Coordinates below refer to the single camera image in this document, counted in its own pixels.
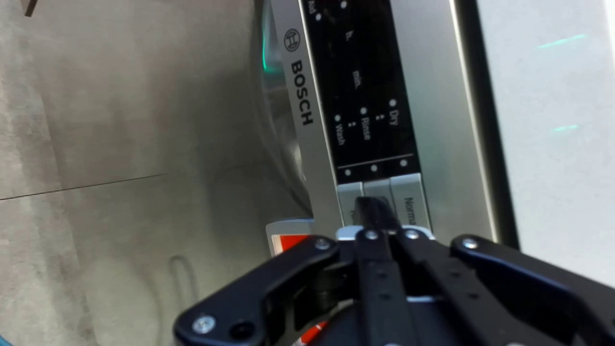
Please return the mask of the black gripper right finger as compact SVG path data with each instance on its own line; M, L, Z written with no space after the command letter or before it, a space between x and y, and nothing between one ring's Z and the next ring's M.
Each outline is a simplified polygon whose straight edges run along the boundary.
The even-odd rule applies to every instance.
M613 287L481 237L450 251L523 326L559 346L615 346Z

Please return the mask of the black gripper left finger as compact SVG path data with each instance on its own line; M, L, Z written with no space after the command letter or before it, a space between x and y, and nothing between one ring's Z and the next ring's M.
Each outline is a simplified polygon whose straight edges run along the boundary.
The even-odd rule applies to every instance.
M338 307L331 278L338 260L336 241L304 239L187 308L173 324L175 345L279 346L298 341Z

